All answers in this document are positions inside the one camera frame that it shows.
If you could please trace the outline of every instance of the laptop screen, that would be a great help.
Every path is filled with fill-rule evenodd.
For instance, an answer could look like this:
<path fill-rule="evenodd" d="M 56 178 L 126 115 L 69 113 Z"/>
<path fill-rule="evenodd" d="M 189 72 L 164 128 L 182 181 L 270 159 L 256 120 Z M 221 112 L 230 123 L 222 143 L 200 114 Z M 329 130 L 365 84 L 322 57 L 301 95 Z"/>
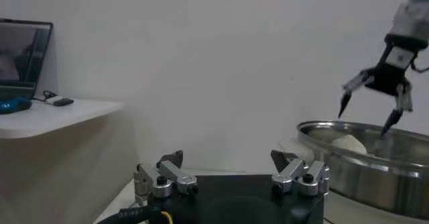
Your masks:
<path fill-rule="evenodd" d="M 30 66 L 44 57 L 50 30 L 49 24 L 0 21 L 0 80 L 31 81 Z"/>
<path fill-rule="evenodd" d="M 34 94 L 52 26 L 0 19 L 0 99 Z"/>

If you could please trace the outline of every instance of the white table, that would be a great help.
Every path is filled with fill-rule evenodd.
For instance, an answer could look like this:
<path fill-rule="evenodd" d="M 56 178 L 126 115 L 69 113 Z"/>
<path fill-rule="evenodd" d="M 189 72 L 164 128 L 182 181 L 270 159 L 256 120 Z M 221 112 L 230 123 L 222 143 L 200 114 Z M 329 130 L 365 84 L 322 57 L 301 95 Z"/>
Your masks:
<path fill-rule="evenodd" d="M 74 103 L 55 107 L 33 101 L 30 109 L 0 115 L 0 139 L 23 138 L 54 131 L 100 117 L 123 108 L 123 103 L 74 99 Z"/>

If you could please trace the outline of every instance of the stainless steel bowl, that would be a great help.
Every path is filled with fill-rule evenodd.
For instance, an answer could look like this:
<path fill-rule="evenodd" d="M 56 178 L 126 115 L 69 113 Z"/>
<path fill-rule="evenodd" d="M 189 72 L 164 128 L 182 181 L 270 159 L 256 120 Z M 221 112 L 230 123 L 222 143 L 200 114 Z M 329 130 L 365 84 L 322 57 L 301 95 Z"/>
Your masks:
<path fill-rule="evenodd" d="M 330 189 L 392 213 L 429 219 L 429 136 L 338 121 L 309 121 L 298 126 L 298 139 L 312 148 L 315 160 L 331 169 Z M 368 151 L 358 154 L 332 146 L 353 135 Z"/>

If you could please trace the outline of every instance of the metal clamp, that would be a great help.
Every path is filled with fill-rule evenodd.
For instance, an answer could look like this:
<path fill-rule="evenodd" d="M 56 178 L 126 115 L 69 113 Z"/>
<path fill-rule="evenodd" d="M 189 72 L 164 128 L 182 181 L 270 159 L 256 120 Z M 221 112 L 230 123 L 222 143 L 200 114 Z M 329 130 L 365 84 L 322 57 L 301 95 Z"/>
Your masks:
<path fill-rule="evenodd" d="M 303 160 L 293 159 L 279 174 L 274 174 L 271 180 L 275 193 L 283 195 L 290 192 L 294 179 L 304 172 L 304 165 Z"/>
<path fill-rule="evenodd" d="M 319 191 L 327 193 L 329 190 L 329 167 L 324 162 L 314 161 L 307 173 L 298 179 L 300 194 L 316 196 Z"/>
<path fill-rule="evenodd" d="M 171 180 L 177 185 L 179 193 L 194 196 L 198 194 L 198 184 L 196 177 L 181 171 L 176 165 L 169 160 L 165 160 L 160 164 L 160 174 Z"/>
<path fill-rule="evenodd" d="M 137 172 L 134 174 L 134 187 L 136 196 L 150 192 L 154 197 L 165 198 L 172 194 L 172 181 L 161 176 L 154 168 L 144 164 L 137 165 Z"/>

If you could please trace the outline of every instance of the white object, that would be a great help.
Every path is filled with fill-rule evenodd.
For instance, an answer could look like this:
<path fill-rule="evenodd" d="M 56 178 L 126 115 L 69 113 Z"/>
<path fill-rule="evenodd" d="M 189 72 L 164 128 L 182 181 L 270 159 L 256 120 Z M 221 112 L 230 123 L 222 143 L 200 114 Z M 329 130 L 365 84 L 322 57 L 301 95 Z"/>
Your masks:
<path fill-rule="evenodd" d="M 74 99 L 65 107 L 34 101 L 30 109 L 0 116 L 0 139 L 23 138 L 54 131 L 123 108 L 123 103 Z"/>
<path fill-rule="evenodd" d="M 332 141 L 332 145 L 345 150 L 351 150 L 360 154 L 367 154 L 365 146 L 352 135 L 345 135 Z"/>

